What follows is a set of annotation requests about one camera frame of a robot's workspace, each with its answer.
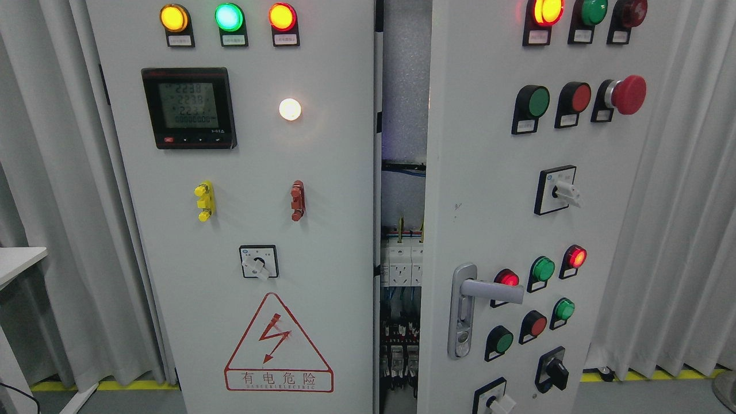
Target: indicator light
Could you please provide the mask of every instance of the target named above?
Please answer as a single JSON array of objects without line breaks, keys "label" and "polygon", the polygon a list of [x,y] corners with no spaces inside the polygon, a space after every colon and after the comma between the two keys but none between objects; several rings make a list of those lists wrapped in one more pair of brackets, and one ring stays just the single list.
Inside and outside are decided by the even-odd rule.
[{"label": "indicator light", "polygon": [[554,26],[565,11],[565,0],[536,0],[534,22],[542,27]]},{"label": "indicator light", "polygon": [[278,105],[278,113],[287,121],[294,121],[302,115],[302,105],[294,98],[286,98]]},{"label": "indicator light", "polygon": [[297,23],[297,12],[289,3],[276,3],[269,10],[269,22],[279,32],[288,32]]},{"label": "indicator light", "polygon": [[557,319],[568,320],[575,312],[575,304],[568,298],[562,298],[554,307],[554,315]]},{"label": "indicator light", "polygon": [[644,23],[649,10],[647,0],[629,0],[621,7],[621,25],[627,29],[638,27]]},{"label": "indicator light", "polygon": [[225,32],[237,32],[243,20],[243,11],[232,3],[222,3],[215,9],[215,22]]},{"label": "indicator light", "polygon": [[579,269],[580,266],[585,263],[585,259],[588,257],[588,252],[578,245],[573,245],[567,249],[565,254],[565,261],[567,266],[572,269]]},{"label": "indicator light", "polygon": [[501,270],[494,279],[496,283],[505,284],[508,286],[518,286],[519,276],[509,269]]},{"label": "indicator light", "polygon": [[548,281],[554,274],[554,262],[546,256],[538,258],[531,266],[531,276],[537,281]]},{"label": "indicator light", "polygon": [[167,4],[161,9],[158,17],[163,27],[170,32],[182,32],[189,25],[186,9],[178,4]]},{"label": "indicator light", "polygon": [[595,26],[606,18],[608,0],[584,0],[580,17],[586,26]]}]

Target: orange indicator light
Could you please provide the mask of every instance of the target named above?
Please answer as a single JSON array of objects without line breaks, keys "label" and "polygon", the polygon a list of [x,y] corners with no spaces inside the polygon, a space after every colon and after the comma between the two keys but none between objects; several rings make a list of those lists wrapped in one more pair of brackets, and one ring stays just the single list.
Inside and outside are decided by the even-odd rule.
[{"label": "orange indicator light", "polygon": [[536,0],[534,2],[534,21],[540,26],[553,26],[562,18],[565,0]]},{"label": "orange indicator light", "polygon": [[269,21],[279,32],[288,32],[297,23],[297,12],[289,3],[276,3],[269,10]]}]

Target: green indicator light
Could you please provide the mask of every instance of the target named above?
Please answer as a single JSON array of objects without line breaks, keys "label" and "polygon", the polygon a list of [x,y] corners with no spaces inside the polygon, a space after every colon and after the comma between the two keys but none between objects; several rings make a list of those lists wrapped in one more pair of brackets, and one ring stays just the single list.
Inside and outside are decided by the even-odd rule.
[{"label": "green indicator light", "polygon": [[243,26],[243,11],[232,3],[223,3],[215,9],[215,21],[225,32],[235,32]]},{"label": "green indicator light", "polygon": [[557,319],[568,320],[575,312],[575,304],[567,298],[563,298],[560,302],[557,302],[557,306],[554,308],[554,314]]},{"label": "green indicator light", "polygon": [[548,281],[554,274],[554,262],[542,256],[531,267],[531,275],[538,281]]},{"label": "green indicator light", "polygon": [[581,10],[583,24],[595,26],[603,21],[608,12],[608,0],[584,0]]},{"label": "green indicator light", "polygon": [[511,344],[514,343],[514,335],[509,332],[501,337],[496,343],[496,352],[503,354],[511,348]]},{"label": "green indicator light", "polygon": [[539,118],[547,112],[550,105],[550,93],[546,88],[538,88],[529,98],[529,113]]}]

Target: selector switch knob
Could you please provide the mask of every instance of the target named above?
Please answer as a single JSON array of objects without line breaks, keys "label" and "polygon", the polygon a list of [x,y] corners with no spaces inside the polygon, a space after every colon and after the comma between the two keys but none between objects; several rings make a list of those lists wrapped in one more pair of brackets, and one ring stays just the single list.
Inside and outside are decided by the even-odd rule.
[{"label": "selector switch knob", "polygon": [[549,375],[552,385],[557,387],[557,389],[563,391],[567,388],[567,378],[570,376],[570,373],[567,372],[561,360],[557,358],[552,359],[547,365],[547,368],[545,368],[545,372]]}]

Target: yellow floor stripe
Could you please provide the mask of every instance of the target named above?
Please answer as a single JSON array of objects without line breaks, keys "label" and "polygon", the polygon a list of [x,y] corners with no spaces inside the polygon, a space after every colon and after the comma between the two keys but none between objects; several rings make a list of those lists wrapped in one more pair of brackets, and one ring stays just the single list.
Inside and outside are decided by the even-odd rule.
[{"label": "yellow floor stripe", "polygon": [[[698,371],[685,370],[682,371],[677,377],[671,376],[664,371],[656,371],[651,377],[651,380],[659,381],[664,379],[712,379],[718,374],[726,370],[718,369],[714,370],[709,376],[705,376]],[[626,378],[623,381],[648,381],[645,376],[638,372],[631,371],[626,374]],[[580,382],[603,382],[601,376],[597,373],[583,373]],[[159,384],[156,381],[133,381],[129,385],[123,386],[115,381],[101,381],[97,390],[100,391],[157,391],[157,390],[179,390],[178,385],[171,385],[168,383]],[[66,388],[64,384],[56,381],[39,382],[31,387],[31,391],[34,393],[42,393],[46,391],[77,391],[77,387]]]},{"label": "yellow floor stripe", "polygon": [[[101,381],[97,390],[100,391],[160,391],[160,390],[178,390],[178,385],[167,383],[159,384],[156,381],[133,381],[129,385],[123,386],[116,381]],[[77,387],[66,388],[61,382],[39,382],[31,387],[31,391],[77,391]]]},{"label": "yellow floor stripe", "polygon": [[[664,371],[655,371],[654,375],[649,379],[642,374],[630,371],[626,374],[626,378],[623,381],[661,381],[666,379],[713,379],[718,374],[724,372],[726,370],[718,369],[714,370],[712,374],[709,376],[705,376],[702,373],[699,373],[695,370],[683,370],[680,372],[678,376],[671,376],[669,373],[666,373]],[[598,373],[584,373],[583,377],[580,379],[580,382],[603,382],[601,379],[601,376],[598,375]]]}]

